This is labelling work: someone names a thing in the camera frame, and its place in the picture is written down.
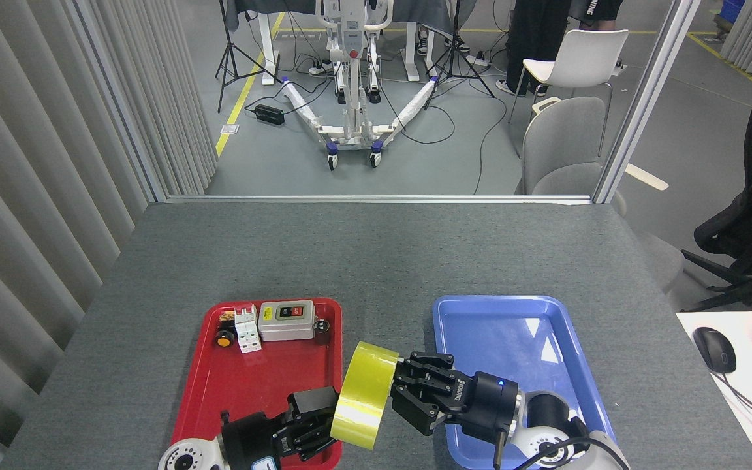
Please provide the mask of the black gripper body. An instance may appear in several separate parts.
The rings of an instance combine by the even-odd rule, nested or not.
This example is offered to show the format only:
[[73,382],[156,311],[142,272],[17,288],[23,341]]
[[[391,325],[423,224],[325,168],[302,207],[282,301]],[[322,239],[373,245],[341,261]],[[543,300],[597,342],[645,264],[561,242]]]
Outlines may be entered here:
[[281,469],[281,453],[274,434],[284,428],[286,415],[272,418],[263,411],[237,420],[221,414],[222,458],[230,469]]
[[516,420],[520,386],[516,381],[478,371],[463,390],[463,434],[496,444],[507,443]]

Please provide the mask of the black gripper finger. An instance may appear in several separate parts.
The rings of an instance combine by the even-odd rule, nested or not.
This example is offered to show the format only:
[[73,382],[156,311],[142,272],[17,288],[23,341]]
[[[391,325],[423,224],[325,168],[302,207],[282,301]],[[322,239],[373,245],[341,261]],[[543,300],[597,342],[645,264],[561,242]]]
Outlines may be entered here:
[[398,362],[394,386],[410,392],[456,394],[474,378],[454,369],[456,358],[448,353],[413,351]]
[[454,422],[466,413],[467,405],[451,390],[429,390],[417,386],[393,386],[391,407],[423,435],[431,435],[443,422]]
[[307,424],[316,422],[332,425],[339,393],[332,386],[293,392],[287,396],[289,410],[287,424]]
[[310,418],[287,423],[283,428],[283,457],[296,454],[305,462],[334,445],[337,439],[330,435],[333,422],[333,418]]

